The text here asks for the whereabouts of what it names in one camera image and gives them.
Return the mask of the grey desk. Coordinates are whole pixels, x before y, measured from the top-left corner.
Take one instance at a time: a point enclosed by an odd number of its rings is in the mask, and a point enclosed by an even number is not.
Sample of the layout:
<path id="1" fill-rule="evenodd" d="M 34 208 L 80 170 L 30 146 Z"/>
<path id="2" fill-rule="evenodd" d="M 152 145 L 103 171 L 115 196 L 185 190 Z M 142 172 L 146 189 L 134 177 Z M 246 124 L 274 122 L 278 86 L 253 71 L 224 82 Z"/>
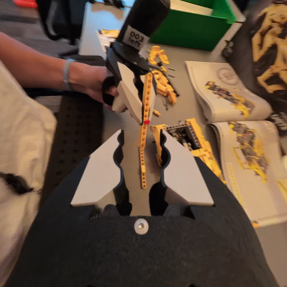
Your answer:
<path id="1" fill-rule="evenodd" d="M 121 12 L 117 8 L 106 6 L 102 3 L 86 3 L 84 23 L 81 33 L 80 54 L 100 55 L 105 59 L 105 53 L 96 35 L 99 29 L 121 28 L 127 12 Z M 162 97 L 157 96 L 154 109 L 161 113 L 160 117 L 152 118 L 152 125 L 161 123 L 174 124 L 178 120 L 195 118 L 200 125 L 203 135 L 210 142 L 214 157 L 220 164 L 220 152 L 217 146 L 217 139 L 213 129 L 206 124 L 203 111 L 197 102 L 196 94 L 186 71 L 185 61 L 202 62 L 225 62 L 221 51 L 225 46 L 225 40 L 237 32 L 241 24 L 234 23 L 219 41 L 213 51 L 197 49 L 177 48 L 163 45 L 168 59 L 169 67 L 175 69 L 171 73 L 172 83 L 180 96 L 174 106 L 165 110 Z M 123 147 L 124 159 L 121 163 L 124 170 L 124 177 L 127 188 L 130 192 L 132 203 L 132 215 L 150 215 L 149 210 L 149 189 L 159 180 L 160 167 L 156 162 L 155 146 L 153 135 L 148 131 L 145 146 L 145 164 L 147 167 L 147 188 L 141 189 L 139 176 L 139 153 L 138 134 L 139 126 L 130 116 L 129 112 L 121 114 L 104 110 L 103 141 L 109 139 L 117 130 L 124 129 L 125 144 Z M 286 286 L 286 223 L 278 223 L 256 229 L 260 239 L 269 267 L 280 286 Z"/>

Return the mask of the red bag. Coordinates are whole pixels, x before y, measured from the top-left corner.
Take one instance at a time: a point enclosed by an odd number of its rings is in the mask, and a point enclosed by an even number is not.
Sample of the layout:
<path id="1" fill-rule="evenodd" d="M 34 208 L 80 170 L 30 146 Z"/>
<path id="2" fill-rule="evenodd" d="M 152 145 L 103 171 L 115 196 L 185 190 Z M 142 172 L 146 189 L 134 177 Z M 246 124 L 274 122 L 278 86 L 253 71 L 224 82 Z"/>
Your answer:
<path id="1" fill-rule="evenodd" d="M 35 0 L 13 0 L 13 2 L 20 7 L 37 9 L 38 5 Z"/>

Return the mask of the light grey garment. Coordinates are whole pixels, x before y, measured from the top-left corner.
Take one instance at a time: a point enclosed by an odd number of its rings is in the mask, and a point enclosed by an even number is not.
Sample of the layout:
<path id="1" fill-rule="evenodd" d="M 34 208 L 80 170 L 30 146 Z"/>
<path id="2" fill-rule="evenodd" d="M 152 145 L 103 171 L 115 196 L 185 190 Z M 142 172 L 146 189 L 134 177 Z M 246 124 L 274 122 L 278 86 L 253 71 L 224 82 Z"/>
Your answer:
<path id="1" fill-rule="evenodd" d="M 23 177 L 34 191 L 17 194 L 0 179 L 0 285 L 4 286 L 38 213 L 56 129 L 45 106 L 27 96 L 0 64 L 0 171 Z"/>

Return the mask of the yellow black brick car model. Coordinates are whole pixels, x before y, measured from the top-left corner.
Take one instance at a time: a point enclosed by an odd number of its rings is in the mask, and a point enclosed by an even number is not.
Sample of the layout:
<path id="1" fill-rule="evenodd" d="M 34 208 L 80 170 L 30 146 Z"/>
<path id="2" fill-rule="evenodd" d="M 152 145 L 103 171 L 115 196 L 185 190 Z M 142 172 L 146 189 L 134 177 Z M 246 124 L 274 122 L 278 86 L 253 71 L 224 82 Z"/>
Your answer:
<path id="1" fill-rule="evenodd" d="M 195 118 L 190 118 L 185 121 L 179 121 L 175 125 L 151 125 L 150 130 L 153 133 L 156 144 L 156 160 L 159 166 L 162 164 L 161 154 L 162 147 L 160 145 L 160 131 L 165 130 L 177 142 L 179 142 L 186 150 L 192 153 L 193 156 L 199 157 L 207 167 L 225 184 L 221 169 L 219 168 L 210 143 L 205 140 L 200 126 Z"/>

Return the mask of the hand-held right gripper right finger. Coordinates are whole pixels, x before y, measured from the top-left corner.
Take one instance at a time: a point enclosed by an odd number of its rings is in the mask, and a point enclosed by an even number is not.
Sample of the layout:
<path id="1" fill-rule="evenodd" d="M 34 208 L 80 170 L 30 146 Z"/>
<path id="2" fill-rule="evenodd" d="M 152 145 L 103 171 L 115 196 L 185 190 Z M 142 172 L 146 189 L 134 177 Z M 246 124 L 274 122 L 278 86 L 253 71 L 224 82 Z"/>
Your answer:
<path id="1" fill-rule="evenodd" d="M 165 130 L 160 130 L 160 180 L 149 192 L 150 213 L 161 216 L 171 205 L 214 206 L 195 157 Z"/>

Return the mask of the long yellow brick beam assembly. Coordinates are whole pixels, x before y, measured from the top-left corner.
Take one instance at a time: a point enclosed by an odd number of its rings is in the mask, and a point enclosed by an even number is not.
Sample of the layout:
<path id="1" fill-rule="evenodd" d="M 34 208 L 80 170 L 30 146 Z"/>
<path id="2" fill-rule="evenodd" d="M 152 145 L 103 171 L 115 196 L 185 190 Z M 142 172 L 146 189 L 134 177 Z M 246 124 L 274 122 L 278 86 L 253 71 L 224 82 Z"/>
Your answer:
<path id="1" fill-rule="evenodd" d="M 143 96 L 142 96 L 142 104 L 143 104 L 143 122 L 149 117 L 149 101 L 151 95 L 152 88 L 152 73 L 149 72 L 144 77 L 144 88 L 143 88 Z"/>

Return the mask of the pile of yellow brick parts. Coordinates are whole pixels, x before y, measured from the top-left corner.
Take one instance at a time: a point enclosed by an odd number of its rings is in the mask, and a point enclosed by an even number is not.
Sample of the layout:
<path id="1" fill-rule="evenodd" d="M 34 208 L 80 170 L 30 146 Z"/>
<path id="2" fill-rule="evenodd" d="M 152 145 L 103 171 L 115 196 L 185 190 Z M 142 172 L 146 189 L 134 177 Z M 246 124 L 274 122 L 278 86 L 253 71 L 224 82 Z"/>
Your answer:
<path id="1" fill-rule="evenodd" d="M 168 81 L 166 79 L 166 76 L 169 70 L 167 67 L 170 64 L 169 59 L 164 49 L 161 49 L 161 47 L 158 45 L 153 45 L 148 52 L 149 56 L 147 60 L 156 81 L 156 93 L 167 97 L 169 103 L 174 106 L 177 103 L 176 94 L 172 91 L 167 90 Z"/>

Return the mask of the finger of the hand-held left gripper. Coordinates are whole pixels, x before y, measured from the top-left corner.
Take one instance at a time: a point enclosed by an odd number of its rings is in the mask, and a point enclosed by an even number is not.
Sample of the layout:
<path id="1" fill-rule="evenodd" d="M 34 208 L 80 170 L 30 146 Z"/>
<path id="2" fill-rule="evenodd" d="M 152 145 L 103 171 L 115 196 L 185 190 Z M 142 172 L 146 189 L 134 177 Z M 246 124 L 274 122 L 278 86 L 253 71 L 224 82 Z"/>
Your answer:
<path id="1" fill-rule="evenodd" d="M 149 117 L 148 119 L 151 121 L 153 117 L 153 108 L 156 101 L 156 90 L 157 85 L 154 76 L 152 77 L 152 88 L 151 88 L 151 95 L 150 95 L 150 101 L 149 101 Z"/>
<path id="2" fill-rule="evenodd" d="M 142 102 L 138 97 L 138 90 L 134 84 L 134 73 L 124 64 L 117 62 L 121 80 L 117 86 L 117 112 L 121 113 L 125 108 L 131 113 L 133 119 L 142 124 Z"/>

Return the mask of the long yellow brick beam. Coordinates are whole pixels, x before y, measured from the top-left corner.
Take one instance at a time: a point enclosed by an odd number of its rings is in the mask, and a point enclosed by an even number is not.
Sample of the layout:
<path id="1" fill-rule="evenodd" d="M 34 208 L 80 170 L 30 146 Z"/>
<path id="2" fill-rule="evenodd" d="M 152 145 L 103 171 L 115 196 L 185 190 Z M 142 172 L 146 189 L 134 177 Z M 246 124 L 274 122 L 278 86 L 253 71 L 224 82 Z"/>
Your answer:
<path id="1" fill-rule="evenodd" d="M 146 167 L 145 167 L 145 143 L 146 143 L 146 134 L 147 134 L 147 124 L 143 124 L 139 129 L 138 136 L 138 149 L 139 149 L 139 163 L 140 163 L 140 171 L 141 171 L 141 185 L 142 188 L 146 188 Z"/>

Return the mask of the green storage bin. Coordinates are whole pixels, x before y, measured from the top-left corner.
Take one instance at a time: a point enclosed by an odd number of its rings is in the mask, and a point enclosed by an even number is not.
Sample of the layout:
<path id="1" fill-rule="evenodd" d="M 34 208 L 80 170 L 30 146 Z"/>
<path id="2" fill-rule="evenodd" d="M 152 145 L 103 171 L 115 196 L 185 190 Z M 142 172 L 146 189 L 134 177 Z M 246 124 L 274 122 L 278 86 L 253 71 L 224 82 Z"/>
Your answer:
<path id="1" fill-rule="evenodd" d="M 170 12 L 150 43 L 212 51 L 236 16 L 227 0 L 170 1 Z"/>

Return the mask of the black toy car box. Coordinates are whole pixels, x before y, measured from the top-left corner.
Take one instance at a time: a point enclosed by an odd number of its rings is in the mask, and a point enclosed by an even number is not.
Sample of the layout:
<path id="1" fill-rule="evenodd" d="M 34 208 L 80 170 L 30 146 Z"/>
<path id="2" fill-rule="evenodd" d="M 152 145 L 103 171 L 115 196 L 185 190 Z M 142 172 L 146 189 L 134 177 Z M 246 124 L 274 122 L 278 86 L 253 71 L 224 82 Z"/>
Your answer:
<path id="1" fill-rule="evenodd" d="M 245 87 L 272 107 L 269 120 L 287 131 L 287 2 L 258 1 L 222 56 Z"/>

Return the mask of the person's left forearm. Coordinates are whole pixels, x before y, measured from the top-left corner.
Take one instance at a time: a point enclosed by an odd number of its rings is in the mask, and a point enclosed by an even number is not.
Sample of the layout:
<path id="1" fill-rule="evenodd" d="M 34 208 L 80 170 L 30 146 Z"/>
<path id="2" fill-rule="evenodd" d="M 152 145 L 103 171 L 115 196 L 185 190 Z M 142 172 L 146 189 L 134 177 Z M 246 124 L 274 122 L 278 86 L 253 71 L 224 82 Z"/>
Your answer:
<path id="1" fill-rule="evenodd" d="M 67 91 L 64 83 L 65 60 L 42 54 L 2 32 L 0 60 L 24 88 Z"/>

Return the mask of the clear plastic bag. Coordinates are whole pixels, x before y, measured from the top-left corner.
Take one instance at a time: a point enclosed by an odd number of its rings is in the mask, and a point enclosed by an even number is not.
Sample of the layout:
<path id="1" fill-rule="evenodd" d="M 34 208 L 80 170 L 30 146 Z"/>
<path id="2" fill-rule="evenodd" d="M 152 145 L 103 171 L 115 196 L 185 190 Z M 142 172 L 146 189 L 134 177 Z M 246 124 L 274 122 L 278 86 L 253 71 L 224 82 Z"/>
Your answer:
<path id="1" fill-rule="evenodd" d="M 107 29 L 99 29 L 96 30 L 97 37 L 101 44 L 101 47 L 104 52 L 110 47 L 110 45 L 116 41 L 120 30 L 107 30 Z"/>

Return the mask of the open instruction booklet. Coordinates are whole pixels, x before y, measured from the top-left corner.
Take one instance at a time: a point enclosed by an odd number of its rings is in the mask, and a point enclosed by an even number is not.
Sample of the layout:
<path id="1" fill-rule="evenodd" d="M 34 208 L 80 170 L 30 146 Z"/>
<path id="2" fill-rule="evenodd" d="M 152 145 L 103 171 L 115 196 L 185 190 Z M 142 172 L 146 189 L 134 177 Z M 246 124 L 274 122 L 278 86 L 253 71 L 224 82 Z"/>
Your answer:
<path id="1" fill-rule="evenodd" d="M 213 128 L 227 186 L 254 227 L 286 223 L 286 169 L 271 106 L 249 91 L 227 63 L 185 62 Z"/>

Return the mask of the light blue wristband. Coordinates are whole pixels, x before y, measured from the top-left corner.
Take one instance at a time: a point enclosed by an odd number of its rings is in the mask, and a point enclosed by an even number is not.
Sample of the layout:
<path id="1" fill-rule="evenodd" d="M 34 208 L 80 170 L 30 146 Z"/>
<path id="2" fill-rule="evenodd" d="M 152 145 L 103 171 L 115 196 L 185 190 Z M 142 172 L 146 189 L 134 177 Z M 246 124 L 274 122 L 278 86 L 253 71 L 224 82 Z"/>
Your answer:
<path id="1" fill-rule="evenodd" d="M 69 80 L 70 66 L 72 63 L 75 63 L 75 62 L 77 61 L 74 59 L 70 59 L 70 58 L 66 59 L 64 66 L 63 66 L 63 83 L 65 85 L 66 91 L 69 91 L 69 92 L 73 92 L 73 89 L 71 88 L 71 83 Z"/>

